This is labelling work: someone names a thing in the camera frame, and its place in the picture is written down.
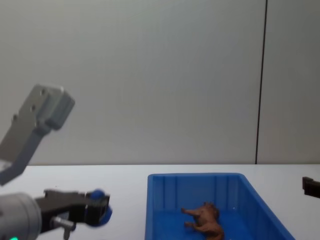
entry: brown toy dog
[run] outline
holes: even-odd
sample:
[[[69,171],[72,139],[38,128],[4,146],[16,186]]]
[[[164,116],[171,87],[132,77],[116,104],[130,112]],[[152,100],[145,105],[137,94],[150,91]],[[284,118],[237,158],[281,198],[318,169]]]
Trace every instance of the brown toy dog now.
[[[205,202],[203,206],[195,210],[181,208],[181,212],[192,216],[195,221],[195,223],[185,222],[185,227],[191,227],[200,233],[204,233],[206,240],[224,239],[224,230],[217,222],[219,210],[212,203]]]

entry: gray wall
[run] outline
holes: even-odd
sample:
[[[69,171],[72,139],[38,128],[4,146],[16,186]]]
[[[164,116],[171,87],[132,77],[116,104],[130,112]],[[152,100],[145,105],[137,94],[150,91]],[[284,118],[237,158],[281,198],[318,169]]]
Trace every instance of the gray wall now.
[[[0,1],[0,136],[36,83],[76,106],[32,164],[255,160],[264,0]]]
[[[320,163],[320,1],[269,0],[258,163]]]

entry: blue plastic bin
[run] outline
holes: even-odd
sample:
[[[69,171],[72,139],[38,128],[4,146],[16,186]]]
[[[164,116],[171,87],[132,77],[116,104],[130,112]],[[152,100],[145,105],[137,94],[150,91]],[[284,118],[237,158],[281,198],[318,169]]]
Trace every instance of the blue plastic bin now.
[[[184,227],[181,208],[204,202],[220,210],[225,240],[294,240],[246,177],[238,173],[153,174],[148,177],[145,240],[204,240]]]

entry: white tabletop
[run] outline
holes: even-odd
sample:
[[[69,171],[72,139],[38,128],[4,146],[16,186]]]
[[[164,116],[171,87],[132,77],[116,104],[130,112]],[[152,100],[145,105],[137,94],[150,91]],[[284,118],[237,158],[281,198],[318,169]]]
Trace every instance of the white tabletop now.
[[[106,226],[78,224],[70,240],[143,240],[145,237],[147,176],[154,173],[241,173],[297,240],[320,236],[320,199],[305,196],[302,177],[320,180],[319,165],[90,165],[29,166],[22,176],[0,188],[0,194],[44,189],[92,191],[111,195],[112,217]],[[62,230],[39,240],[63,239]]]

